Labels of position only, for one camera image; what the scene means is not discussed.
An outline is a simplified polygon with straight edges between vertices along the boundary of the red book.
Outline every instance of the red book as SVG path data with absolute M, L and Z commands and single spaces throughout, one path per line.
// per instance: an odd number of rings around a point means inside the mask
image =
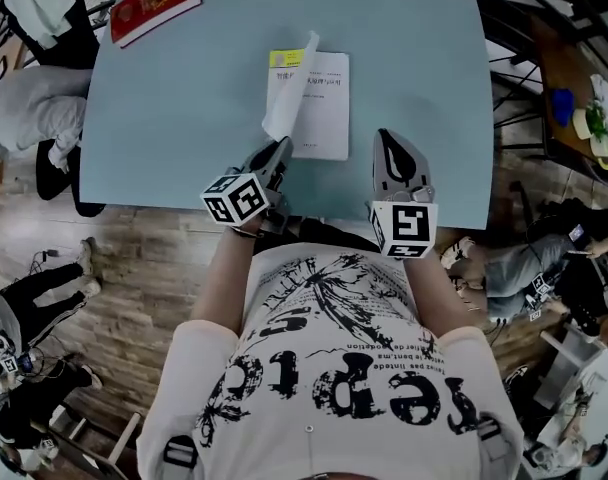
M 122 0 L 111 9 L 111 37 L 124 48 L 149 30 L 197 7 L 202 0 Z

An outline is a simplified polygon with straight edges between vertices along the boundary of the book cover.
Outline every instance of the book cover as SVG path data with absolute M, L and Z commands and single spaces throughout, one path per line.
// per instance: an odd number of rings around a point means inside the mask
M 202 0 L 123 0 L 111 9 L 111 38 L 122 48 Z
M 299 66 L 304 50 L 270 53 L 267 108 Z M 349 62 L 345 53 L 316 52 L 293 127 L 293 157 L 347 160 Z

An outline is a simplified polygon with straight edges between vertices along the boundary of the green plant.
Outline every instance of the green plant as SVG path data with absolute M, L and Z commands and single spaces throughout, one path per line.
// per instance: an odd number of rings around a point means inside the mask
M 593 101 L 586 109 L 586 124 L 596 139 L 608 138 L 606 114 L 599 101 Z

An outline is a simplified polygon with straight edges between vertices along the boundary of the black strap buckle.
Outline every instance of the black strap buckle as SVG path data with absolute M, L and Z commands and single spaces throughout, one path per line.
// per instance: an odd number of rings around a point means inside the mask
M 197 448 L 190 436 L 175 436 L 168 440 L 164 448 L 164 462 L 183 468 L 193 469 L 197 464 Z

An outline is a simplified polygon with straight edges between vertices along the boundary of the crumpled white paper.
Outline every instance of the crumpled white paper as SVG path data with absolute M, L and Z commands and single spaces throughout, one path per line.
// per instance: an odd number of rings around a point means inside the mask
M 304 49 L 302 61 L 295 70 L 295 74 L 289 78 L 275 96 L 272 105 L 269 106 L 262 120 L 262 128 L 269 137 L 276 141 L 280 141 L 284 137 L 290 137 L 293 133 L 297 113 L 308 83 L 308 76 L 315 60 L 317 45 L 320 42 L 320 36 L 313 31 L 310 34 L 311 38 Z

